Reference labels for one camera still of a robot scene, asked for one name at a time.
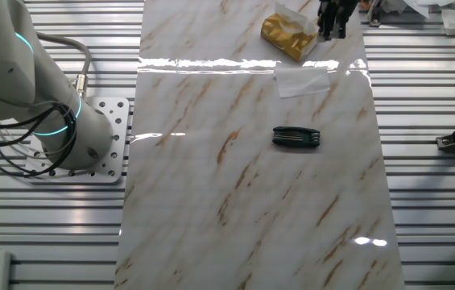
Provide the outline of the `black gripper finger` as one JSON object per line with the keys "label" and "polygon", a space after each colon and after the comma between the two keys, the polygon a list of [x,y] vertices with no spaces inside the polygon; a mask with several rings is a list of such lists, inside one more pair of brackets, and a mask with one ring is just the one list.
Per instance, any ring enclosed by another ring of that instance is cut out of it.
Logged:
{"label": "black gripper finger", "polygon": [[319,27],[319,38],[323,41],[330,40],[330,33],[333,26],[333,17],[330,13],[321,13],[319,14],[318,19],[318,27]]}
{"label": "black gripper finger", "polygon": [[344,15],[338,15],[333,24],[333,38],[344,39],[346,37],[346,24],[348,18]]}

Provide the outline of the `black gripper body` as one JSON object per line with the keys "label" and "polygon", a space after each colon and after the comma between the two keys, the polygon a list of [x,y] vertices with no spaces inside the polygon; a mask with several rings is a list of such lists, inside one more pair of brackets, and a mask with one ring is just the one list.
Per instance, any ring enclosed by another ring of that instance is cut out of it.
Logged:
{"label": "black gripper body", "polygon": [[318,9],[318,16],[323,15],[342,15],[349,18],[356,6],[359,4],[358,0],[320,0]]}

